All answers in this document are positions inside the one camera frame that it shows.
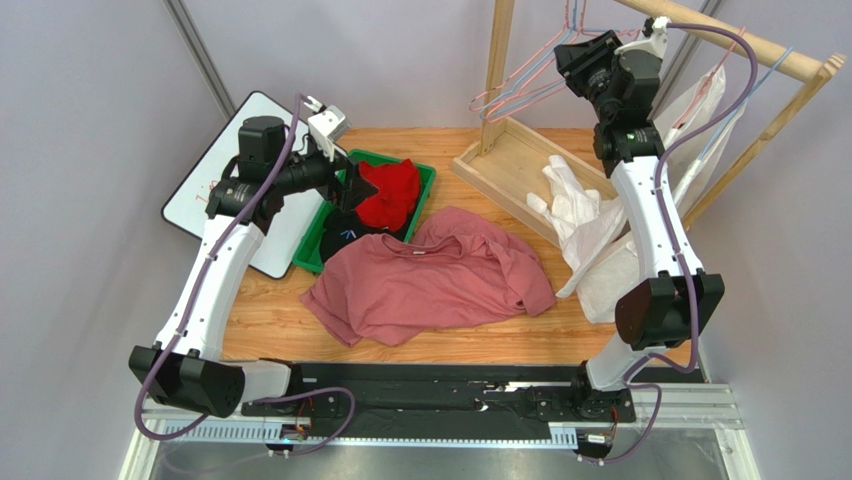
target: wooden table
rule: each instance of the wooden table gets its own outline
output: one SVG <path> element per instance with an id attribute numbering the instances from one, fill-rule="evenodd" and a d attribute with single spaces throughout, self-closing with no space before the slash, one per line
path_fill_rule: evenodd
<path id="1" fill-rule="evenodd" d="M 592 131 L 542 129 L 552 141 L 593 165 Z M 450 171 L 452 158 L 470 145 L 477 129 L 360 129 L 342 139 L 348 150 L 360 148 L 431 165 L 438 171 L 420 218 L 453 205 L 482 215 L 526 240 L 541 257 L 554 291 L 571 276 L 561 251 L 506 213 Z M 225 332 L 227 359 L 280 358 L 292 361 L 416 362 L 492 364 L 576 364 L 597 354 L 615 331 L 612 324 L 593 325 L 583 316 L 576 295 L 536 318 L 519 316 L 476 328 L 426 331 L 397 346 L 362 340 L 348 348 L 329 335 L 299 302 L 314 284 L 312 273 L 291 267 L 281 280 L 249 269 Z M 670 352 L 685 363 L 688 343 Z"/>

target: green tray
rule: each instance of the green tray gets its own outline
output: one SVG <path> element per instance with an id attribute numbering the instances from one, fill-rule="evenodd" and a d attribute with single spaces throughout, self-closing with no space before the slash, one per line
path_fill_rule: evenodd
<path id="1" fill-rule="evenodd" d="M 367 152 L 364 150 L 352 150 L 349 156 L 359 161 L 367 162 L 370 165 L 384 165 L 386 163 L 400 163 L 402 160 L 393 157 L 386 157 L 377 153 Z M 417 202 L 417 209 L 414 210 L 414 216 L 411 218 L 411 225 L 408 227 L 408 232 L 405 233 L 405 241 L 411 240 L 414 236 L 414 230 L 417 229 L 417 220 L 420 214 L 423 213 L 423 205 L 426 204 L 426 199 L 429 198 L 429 193 L 432 190 L 432 183 L 435 181 L 435 169 L 426 165 L 414 164 L 420 170 L 420 200 Z M 325 217 L 334 209 L 334 205 L 323 202 L 308 231 L 299 242 L 299 248 L 296 249 L 296 254 L 293 256 L 293 264 L 304 268 L 305 270 L 321 273 L 323 269 L 322 259 L 319 255 L 319 242 L 322 234 L 325 231 L 323 223 Z"/>

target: cable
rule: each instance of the cable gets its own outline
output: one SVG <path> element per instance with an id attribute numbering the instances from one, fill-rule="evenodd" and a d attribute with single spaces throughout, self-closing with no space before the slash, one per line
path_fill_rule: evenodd
<path id="1" fill-rule="evenodd" d="M 666 227 L 666 233 L 669 236 L 669 241 L 671 242 L 672 248 L 676 252 L 675 257 L 677 258 L 678 265 L 680 266 L 681 272 L 683 273 L 683 277 L 686 280 L 686 290 L 687 295 L 689 297 L 689 323 L 691 339 L 690 358 L 689 363 L 686 366 L 683 366 L 664 355 L 660 355 L 658 353 L 650 353 L 637 360 L 636 363 L 633 364 L 633 366 L 627 369 L 627 372 L 622 377 L 624 383 L 627 384 L 627 388 L 631 390 L 655 389 L 657 390 L 657 401 L 654 405 L 654 411 L 651 414 L 651 418 L 648 419 L 648 425 L 645 427 L 645 431 L 642 432 L 642 435 L 639 437 L 639 440 L 637 440 L 636 443 L 632 447 L 630 447 L 626 452 L 614 458 L 598 459 L 596 461 L 593 461 L 592 459 L 585 459 L 582 456 L 577 457 L 579 461 L 585 460 L 589 463 L 600 466 L 618 463 L 628 459 L 631 455 L 633 455 L 633 453 L 635 453 L 639 449 L 639 447 L 642 446 L 643 443 L 645 443 L 645 440 L 651 433 L 651 428 L 654 426 L 654 422 L 657 420 L 657 415 L 660 412 L 660 406 L 662 405 L 663 399 L 663 389 L 656 384 L 631 385 L 630 381 L 633 379 L 633 376 L 636 375 L 636 373 L 638 373 L 639 370 L 641 370 L 642 367 L 644 367 L 645 364 L 648 363 L 652 358 L 663 361 L 664 363 L 668 364 L 669 366 L 681 373 L 692 372 L 693 370 L 695 370 L 695 366 L 698 363 L 698 296 L 695 291 L 695 281 L 693 280 L 692 275 L 690 273 L 689 265 L 687 265 L 686 263 L 686 257 L 683 255 L 683 251 L 680 248 L 681 244 L 677 238 L 677 233 L 675 231 L 671 217 L 669 216 L 669 210 L 666 206 L 665 198 L 663 196 L 663 169 L 665 168 L 666 161 L 669 159 L 672 152 L 676 148 L 680 147 L 681 145 L 695 138 L 696 136 L 701 135 L 702 133 L 710 129 L 713 125 L 716 125 L 723 119 L 727 118 L 728 115 L 731 114 L 731 112 L 739 108 L 740 105 L 745 102 L 746 98 L 751 93 L 752 89 L 754 88 L 755 80 L 757 79 L 757 56 L 754 53 L 754 49 L 751 48 L 751 45 L 749 45 L 748 42 L 746 42 L 745 39 L 741 36 L 724 30 L 722 28 L 713 27 L 710 25 L 699 25 L 694 23 L 670 23 L 669 28 L 678 28 L 681 30 L 703 30 L 706 32 L 726 36 L 731 40 L 737 42 L 743 48 L 746 53 L 746 56 L 748 57 L 749 65 L 751 68 L 749 72 L 748 81 L 746 82 L 746 86 L 745 88 L 743 88 L 742 93 L 737 97 L 737 99 L 734 100 L 734 102 L 731 103 L 731 105 L 726 108 L 722 113 L 711 118 L 709 122 L 700 126 L 689 134 L 684 135 L 682 138 L 674 142 L 669 148 L 666 149 L 666 151 L 663 152 L 659 162 L 657 162 L 656 171 L 654 172 L 654 190 L 656 191 L 655 196 L 657 197 L 657 205 L 660 208 L 660 214 L 663 217 L 663 222 Z"/>
<path id="2" fill-rule="evenodd" d="M 183 311 L 183 316 L 181 317 L 180 323 L 178 327 L 175 329 L 175 335 L 166 345 L 166 347 L 160 352 L 160 355 L 157 357 L 157 360 L 154 362 L 154 365 L 151 366 L 151 370 L 148 371 L 148 375 L 145 376 L 145 380 L 142 382 L 142 388 L 139 389 L 139 395 L 136 397 L 136 405 L 133 410 L 133 420 L 136 423 L 136 428 L 142 432 L 143 435 L 150 438 L 151 440 L 172 440 L 178 438 L 182 435 L 185 435 L 187 432 L 191 431 L 193 428 L 197 427 L 198 424 L 204 421 L 207 418 L 207 415 L 201 415 L 194 422 L 190 423 L 186 428 L 178 430 L 177 432 L 170 434 L 160 434 L 153 432 L 148 429 L 145 425 L 145 421 L 142 419 L 142 410 L 145 404 L 145 396 L 148 393 L 148 390 L 151 388 L 151 384 L 154 383 L 154 378 L 156 378 L 157 373 L 159 373 L 160 369 L 163 367 L 163 364 L 168 359 L 169 355 L 174 350 L 175 346 L 177 346 L 178 340 L 180 340 L 181 336 L 178 332 L 183 332 L 186 329 L 186 325 L 189 323 L 189 317 L 192 314 L 192 309 L 195 306 L 195 302 L 198 300 L 198 294 L 201 291 L 201 285 L 204 284 L 204 279 L 207 276 L 208 270 L 210 270 L 210 265 L 213 264 L 213 259 L 216 254 L 219 252 L 219 249 L 222 248 L 222 245 L 227 241 L 228 236 L 231 232 L 236 228 L 237 225 L 240 224 L 242 219 L 249 214 L 249 212 L 254 211 L 255 206 L 257 206 L 258 202 L 260 202 L 263 195 L 269 190 L 272 186 L 272 182 L 275 180 L 275 176 L 278 175 L 278 172 L 281 170 L 281 167 L 284 166 L 284 163 L 287 160 L 287 157 L 290 155 L 290 152 L 293 150 L 293 144 L 296 141 L 296 128 L 299 126 L 299 112 L 301 111 L 302 101 L 308 101 L 308 99 L 302 95 L 296 95 L 296 106 L 293 109 L 293 118 L 290 122 L 290 134 L 287 135 L 287 139 L 284 141 L 284 147 L 281 149 L 281 154 L 278 155 L 278 159 L 275 161 L 275 165 L 272 167 L 272 171 L 269 173 L 269 176 L 266 177 L 266 180 L 263 181 L 263 184 L 255 193 L 254 197 L 240 210 L 240 213 L 237 214 L 236 217 L 231 221 L 225 231 L 222 232 L 222 236 L 216 240 L 216 243 L 213 244 L 213 247 L 210 249 L 210 252 L 207 254 L 207 258 L 201 264 L 201 268 L 198 271 L 198 276 L 195 278 L 195 282 L 192 285 L 192 289 L 189 293 L 189 298 L 186 302 L 186 308 Z"/>
<path id="3" fill-rule="evenodd" d="M 289 397 L 264 398 L 264 399 L 261 399 L 261 400 L 255 400 L 254 403 L 295 402 L 296 400 L 302 400 L 304 398 L 314 397 L 316 395 L 323 395 L 323 394 L 326 394 L 326 393 L 335 393 L 335 392 L 342 393 L 342 394 L 346 395 L 347 397 L 349 397 L 349 412 L 346 414 L 346 419 L 343 420 L 343 423 L 340 425 L 340 427 L 337 430 L 334 431 L 334 433 L 325 437 L 325 439 L 323 439 L 320 443 L 318 443 L 318 444 L 316 444 L 312 447 L 306 448 L 304 450 L 294 450 L 294 451 L 290 452 L 290 456 L 295 457 L 295 456 L 299 456 L 299 455 L 307 455 L 309 453 L 316 452 L 317 450 L 321 449 L 322 447 L 328 445 L 329 442 L 331 442 L 332 440 L 334 440 L 335 438 L 340 436 L 340 434 L 343 433 L 344 430 L 346 430 L 346 427 L 349 426 L 349 423 L 352 422 L 352 417 L 355 415 L 355 395 L 352 394 L 352 392 L 347 388 L 328 387 L 328 388 L 320 388 L 319 390 L 314 390 L 312 392 L 300 393 L 298 395 L 291 395 Z"/>
<path id="4" fill-rule="evenodd" d="M 672 368 L 681 373 L 689 373 L 695 370 L 695 365 L 698 363 L 698 296 L 695 291 L 695 281 L 693 280 L 692 275 L 690 273 L 689 265 L 687 265 L 686 263 L 686 257 L 683 255 L 683 251 L 681 249 L 681 242 L 677 238 L 677 233 L 675 232 L 675 227 L 672 223 L 668 206 L 665 202 L 665 196 L 663 195 L 663 169 L 665 168 L 666 162 L 668 161 L 672 152 L 675 151 L 675 149 L 688 142 L 689 140 L 697 137 L 698 135 L 701 135 L 705 131 L 709 130 L 711 127 L 724 120 L 731 112 L 739 108 L 739 106 L 745 101 L 746 97 L 748 97 L 749 93 L 751 93 L 751 90 L 754 87 L 755 80 L 757 79 L 758 62 L 757 55 L 755 55 L 754 49 L 751 48 L 751 45 L 749 45 L 743 37 L 735 33 L 729 32 L 725 29 L 713 27 L 710 25 L 699 25 L 694 23 L 670 23 L 669 28 L 678 28 L 681 30 L 703 30 L 706 32 L 724 35 L 740 44 L 740 46 L 746 52 L 746 56 L 748 56 L 749 65 L 751 67 L 746 86 L 745 88 L 743 88 L 742 93 L 740 93 L 737 99 L 734 100 L 734 102 L 731 103 L 731 105 L 728 106 L 728 108 L 726 108 L 722 113 L 710 119 L 709 122 L 696 128 L 687 135 L 684 135 L 683 137 L 675 141 L 671 146 L 669 146 L 669 148 L 667 148 L 663 152 L 663 155 L 660 157 L 659 162 L 657 162 L 657 168 L 654 172 L 654 190 L 657 192 L 657 204 L 660 207 L 660 214 L 663 217 L 663 223 L 666 227 L 666 233 L 668 234 L 669 241 L 671 242 L 672 248 L 675 251 L 675 257 L 677 259 L 678 265 L 680 266 L 680 270 L 683 273 L 684 279 L 686 280 L 686 290 L 687 295 L 689 297 L 690 339 L 692 341 L 690 342 L 691 345 L 689 363 L 685 367 L 681 366 L 677 362 L 669 359 L 664 355 L 651 353 L 650 356 L 652 358 L 662 360 L 663 362 L 667 363 Z"/>
<path id="5" fill-rule="evenodd" d="M 196 475 L 197 476 L 197 475 L 208 475 L 208 474 L 211 474 L 211 473 L 218 473 L 218 472 L 222 472 L 222 471 L 225 471 L 225 470 L 230 470 L 230 469 L 237 467 L 239 465 L 242 465 L 244 463 L 253 462 L 255 460 L 260 460 L 261 458 L 269 458 L 271 456 L 278 456 L 278 457 L 283 456 L 285 458 L 289 458 L 289 457 L 297 457 L 297 456 L 307 455 L 309 453 L 316 452 L 317 450 L 328 445 L 329 442 L 331 442 L 335 438 L 339 437 L 340 434 L 343 433 L 344 430 L 346 430 L 346 427 L 348 427 L 349 424 L 352 422 L 352 417 L 355 415 L 355 395 L 352 393 L 351 390 L 349 390 L 347 388 L 343 388 L 343 387 L 328 387 L 328 388 L 320 388 L 320 389 L 314 390 L 312 392 L 300 393 L 298 395 L 291 395 L 289 397 L 263 398 L 263 399 L 260 399 L 260 400 L 255 400 L 253 402 L 253 403 L 295 402 L 297 400 L 308 399 L 308 398 L 315 397 L 317 395 L 324 395 L 324 394 L 327 394 L 327 393 L 342 393 L 342 394 L 346 395 L 347 397 L 349 397 L 349 412 L 346 414 L 346 418 L 343 420 L 343 423 L 340 425 L 340 427 L 337 428 L 337 430 L 334 431 L 334 433 L 327 436 L 326 438 L 324 438 L 322 441 L 320 441 L 316 445 L 308 447 L 304 450 L 293 450 L 293 451 L 287 452 L 286 454 L 273 453 L 273 452 L 258 453 L 258 454 L 251 455 L 251 456 L 248 456 L 248 457 L 245 457 L 245 458 L 241 458 L 239 460 L 235 460 L 231 463 L 226 463 L 224 465 L 219 465 L 217 467 L 207 468 L 207 469 L 204 469 L 204 470 L 186 470 L 186 469 L 183 469 L 183 468 L 180 468 L 180 467 L 176 467 L 176 466 L 172 465 L 172 463 L 169 462 L 168 458 L 165 457 L 165 456 L 161 459 L 161 462 L 163 463 L 163 465 L 166 468 L 168 468 L 169 470 L 171 470 L 175 473 L 180 473 L 180 474 L 183 474 L 183 475 Z"/>

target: t-shirt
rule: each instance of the t-shirt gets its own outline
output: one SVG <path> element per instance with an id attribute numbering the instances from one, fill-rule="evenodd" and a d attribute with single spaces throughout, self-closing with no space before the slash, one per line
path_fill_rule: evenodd
<path id="1" fill-rule="evenodd" d="M 399 345 L 426 329 L 472 327 L 556 302 L 538 255 L 518 236 L 448 207 L 410 244 L 369 235 L 341 249 L 300 297 L 341 343 Z"/>

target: red cloth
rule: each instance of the red cloth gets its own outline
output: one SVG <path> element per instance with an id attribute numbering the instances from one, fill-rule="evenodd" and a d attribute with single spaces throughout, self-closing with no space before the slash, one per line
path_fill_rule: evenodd
<path id="1" fill-rule="evenodd" d="M 391 232 L 402 228 L 408 215 L 417 208 L 420 170 L 408 159 L 377 167 L 361 162 L 358 169 L 362 177 L 379 189 L 377 194 L 355 207 L 361 222 L 368 227 L 387 228 Z"/>
<path id="2" fill-rule="evenodd" d="M 367 235 L 331 257 L 300 297 L 347 346 L 399 345 L 426 329 L 536 316 L 555 302 L 535 251 L 484 218 L 448 207 L 412 239 Z"/>

